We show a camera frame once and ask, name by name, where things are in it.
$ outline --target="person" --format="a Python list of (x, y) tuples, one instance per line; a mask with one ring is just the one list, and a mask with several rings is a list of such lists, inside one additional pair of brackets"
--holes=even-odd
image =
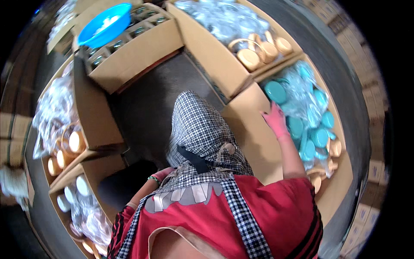
[[(133, 178), (115, 183), (129, 187), (112, 188), (133, 197), (116, 216), (108, 258), (314, 258), (323, 235), (315, 189), (282, 110), (273, 102), (269, 114), (261, 113), (279, 141), (284, 178), (266, 186), (220, 113), (197, 94), (181, 93), (167, 151), (171, 167), (139, 184), (133, 179), (147, 172), (136, 168)], [(101, 193), (118, 176), (111, 177)]]

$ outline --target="plastic bowl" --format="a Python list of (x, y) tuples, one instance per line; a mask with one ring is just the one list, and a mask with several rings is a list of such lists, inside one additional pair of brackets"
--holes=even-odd
[[(97, 15), (80, 32), (78, 37), (79, 46), (86, 45), (90, 48), (99, 48), (118, 37), (131, 23), (131, 7), (132, 4), (123, 3)], [(94, 35), (96, 30), (102, 27), (106, 18), (112, 18), (116, 15), (119, 15), (118, 20)]]

